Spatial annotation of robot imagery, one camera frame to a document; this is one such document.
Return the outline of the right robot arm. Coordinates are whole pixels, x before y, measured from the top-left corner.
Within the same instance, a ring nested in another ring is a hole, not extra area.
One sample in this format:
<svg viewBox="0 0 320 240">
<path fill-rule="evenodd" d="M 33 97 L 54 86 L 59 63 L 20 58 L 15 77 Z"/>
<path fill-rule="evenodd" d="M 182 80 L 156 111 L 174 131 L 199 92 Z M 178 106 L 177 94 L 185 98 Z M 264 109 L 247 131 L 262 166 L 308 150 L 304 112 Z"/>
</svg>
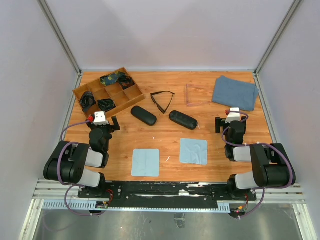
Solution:
<svg viewBox="0 0 320 240">
<path fill-rule="evenodd" d="M 244 144 L 246 117 L 215 118 L 215 133 L 222 134 L 225 156 L 231 162 L 250 163 L 252 170 L 232 174 L 224 192 L 232 200 L 255 189 L 284 189 L 296 183 L 296 173 L 281 143 Z"/>
</svg>

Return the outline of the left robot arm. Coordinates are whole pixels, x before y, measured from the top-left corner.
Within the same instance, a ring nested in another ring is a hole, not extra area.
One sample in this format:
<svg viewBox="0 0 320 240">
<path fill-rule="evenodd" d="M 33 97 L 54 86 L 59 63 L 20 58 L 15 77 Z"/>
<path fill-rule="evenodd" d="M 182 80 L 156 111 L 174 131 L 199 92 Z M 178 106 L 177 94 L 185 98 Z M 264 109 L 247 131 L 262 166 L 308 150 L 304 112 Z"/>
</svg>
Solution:
<svg viewBox="0 0 320 240">
<path fill-rule="evenodd" d="M 101 198 L 113 196 L 103 173 L 87 169 L 105 168 L 109 160 L 109 142 L 112 133 L 119 131 L 117 117 L 109 123 L 104 113 L 96 112 L 83 123 L 90 128 L 89 143 L 60 140 L 45 164 L 43 176 L 46 180 L 60 182 L 64 186 L 83 187 L 85 196 Z"/>
</svg>

